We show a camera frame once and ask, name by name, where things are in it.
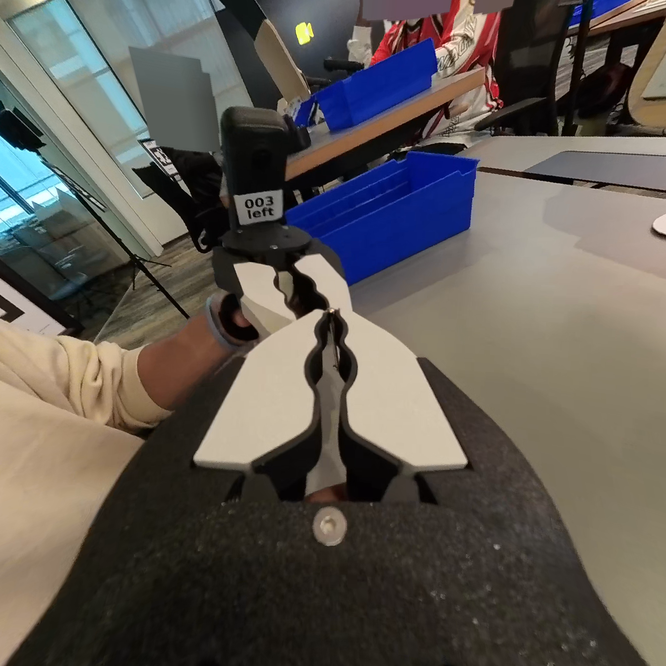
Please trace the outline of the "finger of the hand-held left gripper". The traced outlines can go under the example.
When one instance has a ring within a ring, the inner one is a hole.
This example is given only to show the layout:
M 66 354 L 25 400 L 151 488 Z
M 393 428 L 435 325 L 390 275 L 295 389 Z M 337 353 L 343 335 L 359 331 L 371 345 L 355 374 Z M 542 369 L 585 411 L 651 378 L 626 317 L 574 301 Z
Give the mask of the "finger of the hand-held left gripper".
M 293 313 L 300 319 L 314 310 L 352 312 L 345 278 L 321 254 L 309 254 L 293 266 Z
M 234 270 L 240 285 L 240 309 L 259 338 L 267 338 L 296 321 L 285 294 L 279 289 L 279 275 L 274 268 L 241 262 L 234 265 Z

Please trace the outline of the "person's left forearm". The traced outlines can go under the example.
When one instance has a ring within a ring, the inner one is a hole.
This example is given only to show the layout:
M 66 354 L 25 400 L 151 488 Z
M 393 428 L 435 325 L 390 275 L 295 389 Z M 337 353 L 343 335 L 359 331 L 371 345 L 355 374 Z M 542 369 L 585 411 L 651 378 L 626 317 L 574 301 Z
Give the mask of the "person's left forearm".
M 1 388 L 125 432 L 155 427 L 172 411 L 148 395 L 138 359 L 125 350 L 70 336 L 44 336 L 1 323 Z

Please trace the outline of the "cardboard box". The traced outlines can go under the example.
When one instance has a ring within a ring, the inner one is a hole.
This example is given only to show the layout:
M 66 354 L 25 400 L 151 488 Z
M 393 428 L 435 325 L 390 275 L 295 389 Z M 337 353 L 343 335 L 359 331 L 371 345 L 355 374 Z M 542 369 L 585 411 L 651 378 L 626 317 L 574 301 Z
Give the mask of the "cardboard box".
M 282 98 L 287 103 L 305 102 L 311 96 L 302 71 L 287 50 L 271 21 L 263 18 L 256 36 L 254 48 Z

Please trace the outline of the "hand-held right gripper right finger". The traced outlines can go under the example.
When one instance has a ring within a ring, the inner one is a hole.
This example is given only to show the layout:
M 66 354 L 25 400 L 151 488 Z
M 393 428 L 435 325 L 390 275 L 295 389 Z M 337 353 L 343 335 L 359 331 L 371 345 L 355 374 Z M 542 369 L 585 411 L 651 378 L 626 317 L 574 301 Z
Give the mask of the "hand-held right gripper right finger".
M 343 310 L 344 344 L 356 362 L 346 394 L 352 434 L 405 471 L 463 469 L 468 458 L 414 353 L 396 337 Z

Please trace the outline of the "wooden desk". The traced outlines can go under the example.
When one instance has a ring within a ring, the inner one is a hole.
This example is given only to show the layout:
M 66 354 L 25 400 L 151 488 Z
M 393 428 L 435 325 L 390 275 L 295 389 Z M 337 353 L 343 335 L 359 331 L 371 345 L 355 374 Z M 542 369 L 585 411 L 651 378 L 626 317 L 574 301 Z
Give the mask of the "wooden desk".
M 286 181 L 312 172 L 315 168 L 366 146 L 371 140 L 388 134 L 412 121 L 426 121 L 437 109 L 469 91 L 483 87 L 485 71 L 476 69 L 445 79 L 436 78 L 432 86 L 362 123 L 332 131 L 325 122 L 310 129 L 311 145 L 287 160 Z

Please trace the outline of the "person's torso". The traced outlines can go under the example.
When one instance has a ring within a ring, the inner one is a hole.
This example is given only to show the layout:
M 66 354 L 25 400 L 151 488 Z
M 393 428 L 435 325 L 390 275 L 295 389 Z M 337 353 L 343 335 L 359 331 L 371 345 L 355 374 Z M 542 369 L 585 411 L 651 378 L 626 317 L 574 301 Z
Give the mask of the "person's torso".
M 1 664 L 54 600 L 141 438 L 32 397 L 1 407 Z

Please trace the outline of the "small blue bin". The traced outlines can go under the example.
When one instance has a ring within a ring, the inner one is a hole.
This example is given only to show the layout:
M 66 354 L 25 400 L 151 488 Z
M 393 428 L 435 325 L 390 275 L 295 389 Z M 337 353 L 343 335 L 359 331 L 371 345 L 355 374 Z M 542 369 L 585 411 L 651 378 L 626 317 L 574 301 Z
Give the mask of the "small blue bin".
M 300 98 L 293 100 L 288 106 L 287 115 L 296 128 L 307 128 L 318 124 L 316 118 L 319 110 L 317 95 L 313 94 L 304 101 Z

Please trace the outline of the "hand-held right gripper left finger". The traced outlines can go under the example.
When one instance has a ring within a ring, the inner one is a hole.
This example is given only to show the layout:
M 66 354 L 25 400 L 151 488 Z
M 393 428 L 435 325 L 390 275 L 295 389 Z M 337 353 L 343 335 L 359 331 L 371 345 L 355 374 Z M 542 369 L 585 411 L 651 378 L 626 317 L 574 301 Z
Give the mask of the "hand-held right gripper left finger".
M 328 315 L 313 310 L 246 354 L 194 455 L 198 467 L 250 469 L 317 422 Z

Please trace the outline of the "person's left hand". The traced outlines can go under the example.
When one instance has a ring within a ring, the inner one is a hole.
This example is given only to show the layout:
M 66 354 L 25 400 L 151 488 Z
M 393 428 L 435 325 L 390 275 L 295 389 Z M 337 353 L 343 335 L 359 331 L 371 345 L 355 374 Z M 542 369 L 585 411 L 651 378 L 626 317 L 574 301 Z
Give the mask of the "person's left hand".
M 259 341 L 235 297 L 212 296 L 201 314 L 176 334 L 172 360 L 179 379 L 199 379 Z

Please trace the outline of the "dark grey mat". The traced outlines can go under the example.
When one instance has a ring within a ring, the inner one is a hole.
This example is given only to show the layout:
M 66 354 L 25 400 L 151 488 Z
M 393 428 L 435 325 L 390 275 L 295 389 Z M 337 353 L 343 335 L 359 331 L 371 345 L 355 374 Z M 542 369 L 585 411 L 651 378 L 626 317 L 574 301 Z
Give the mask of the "dark grey mat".
M 563 151 L 529 167 L 526 174 L 628 188 L 665 191 L 665 155 Z

